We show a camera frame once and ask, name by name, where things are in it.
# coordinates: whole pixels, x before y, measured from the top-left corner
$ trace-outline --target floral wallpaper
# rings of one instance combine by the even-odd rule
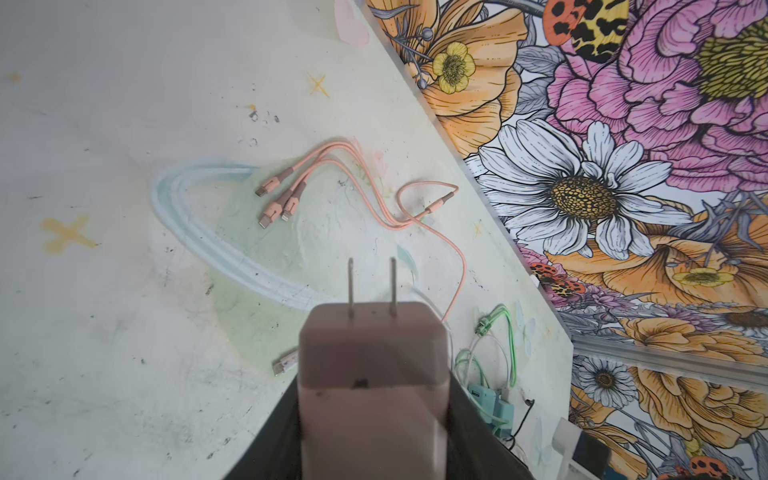
[[[768,366],[766,0],[368,5],[573,334]]]
[[[575,356],[568,419],[629,480],[768,479],[768,394]]]

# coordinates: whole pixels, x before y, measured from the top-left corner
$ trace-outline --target white painted table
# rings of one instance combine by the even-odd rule
[[[310,75],[325,75],[328,97],[310,94]],[[293,376],[274,377],[270,364],[296,345],[306,312],[209,273],[153,214],[153,181],[193,164],[265,166],[266,176],[332,137],[356,137],[369,160],[382,154],[385,190],[460,186],[432,219],[469,262],[449,320],[455,345],[496,304],[523,302],[538,328],[532,357],[518,353],[520,385],[536,406],[519,443],[529,459],[549,458],[568,412],[571,344],[398,66],[373,34],[362,47],[339,41],[329,0],[5,2],[0,77],[0,478],[228,471]],[[402,288],[444,309],[460,270],[452,250],[417,229],[380,229],[341,174],[317,180],[300,215],[267,232],[242,230],[237,208],[261,205],[250,193],[238,203],[243,181],[188,197],[286,278],[342,296],[355,257],[359,299],[372,300],[388,290],[387,259],[410,256]],[[67,232],[82,243],[48,253]],[[480,358],[500,383],[503,361],[487,347]]]

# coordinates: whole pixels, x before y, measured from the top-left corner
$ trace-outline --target white daisy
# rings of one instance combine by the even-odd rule
[[[505,125],[498,134],[503,150],[480,147],[488,173],[477,176],[505,226],[524,241],[544,240],[554,255],[579,252],[592,257],[587,238],[594,231],[600,250],[616,260],[629,252],[654,253],[635,220],[660,225],[690,223],[685,212],[637,195],[664,182],[671,164],[638,164],[636,141],[615,146],[608,126],[594,122],[582,149],[543,120]],[[476,159],[469,165],[480,173]]]
[[[620,363],[584,357],[574,362],[574,370],[584,393],[595,402],[620,409],[637,398],[634,379]]]
[[[729,312],[707,317],[721,329],[736,330],[753,339],[768,340],[768,309],[759,308],[751,312]]]

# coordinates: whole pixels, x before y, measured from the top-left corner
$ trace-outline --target small yellow flower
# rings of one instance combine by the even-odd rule
[[[469,77],[475,73],[475,59],[467,53],[466,45],[454,41],[435,56],[432,71],[438,76],[440,90],[452,94],[469,85]]]
[[[724,283],[733,282],[733,275],[718,272],[714,268],[693,268],[690,272],[675,273],[672,279],[683,285],[720,286]]]

